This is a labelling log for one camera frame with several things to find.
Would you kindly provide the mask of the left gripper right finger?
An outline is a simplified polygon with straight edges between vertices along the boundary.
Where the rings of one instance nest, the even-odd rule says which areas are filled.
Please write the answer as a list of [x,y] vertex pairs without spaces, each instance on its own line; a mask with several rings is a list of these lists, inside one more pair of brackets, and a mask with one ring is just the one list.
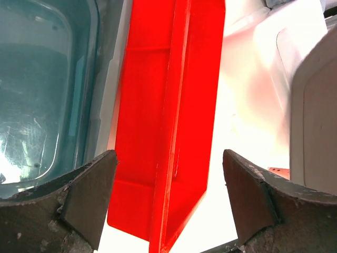
[[336,252],[336,196],[262,169],[232,150],[223,171],[245,252]]

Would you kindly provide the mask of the grey plastic storage bin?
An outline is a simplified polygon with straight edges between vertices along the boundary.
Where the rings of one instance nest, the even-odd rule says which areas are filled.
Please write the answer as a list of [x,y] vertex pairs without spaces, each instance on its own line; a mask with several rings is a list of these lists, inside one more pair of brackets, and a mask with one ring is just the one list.
[[85,164],[106,151],[109,137],[115,137],[118,114],[114,110],[120,99],[118,86],[132,4],[132,1],[97,1],[100,25],[94,85],[84,153],[77,164]]

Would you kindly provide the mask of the red plastic bin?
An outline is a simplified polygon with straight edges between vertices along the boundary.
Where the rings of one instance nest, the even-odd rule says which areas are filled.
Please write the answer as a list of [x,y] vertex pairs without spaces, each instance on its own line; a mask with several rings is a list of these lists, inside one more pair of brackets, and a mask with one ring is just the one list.
[[224,1],[134,1],[110,226],[169,252],[207,189]]

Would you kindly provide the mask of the teal transparent container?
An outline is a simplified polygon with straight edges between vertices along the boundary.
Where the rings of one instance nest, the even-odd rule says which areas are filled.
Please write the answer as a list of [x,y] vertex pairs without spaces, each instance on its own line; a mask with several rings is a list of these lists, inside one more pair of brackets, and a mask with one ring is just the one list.
[[1,198],[84,162],[96,1],[1,1]]

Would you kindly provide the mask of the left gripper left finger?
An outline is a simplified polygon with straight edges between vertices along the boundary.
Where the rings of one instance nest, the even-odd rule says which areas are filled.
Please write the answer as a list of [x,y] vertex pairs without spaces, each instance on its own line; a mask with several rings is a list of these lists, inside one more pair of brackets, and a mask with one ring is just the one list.
[[116,153],[1,200],[1,252],[93,252],[100,245]]

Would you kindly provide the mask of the large white plastic tub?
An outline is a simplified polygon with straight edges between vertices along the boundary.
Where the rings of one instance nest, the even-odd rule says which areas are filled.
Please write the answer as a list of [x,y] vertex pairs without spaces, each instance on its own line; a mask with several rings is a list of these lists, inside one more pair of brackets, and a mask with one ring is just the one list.
[[228,149],[336,194],[336,1],[226,1]]

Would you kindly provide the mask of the pink plastic basket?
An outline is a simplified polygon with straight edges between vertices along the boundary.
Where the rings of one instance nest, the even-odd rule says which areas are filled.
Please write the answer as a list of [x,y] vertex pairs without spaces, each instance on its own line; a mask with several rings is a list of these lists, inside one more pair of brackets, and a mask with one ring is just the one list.
[[290,179],[290,169],[269,167],[268,170],[282,178]]

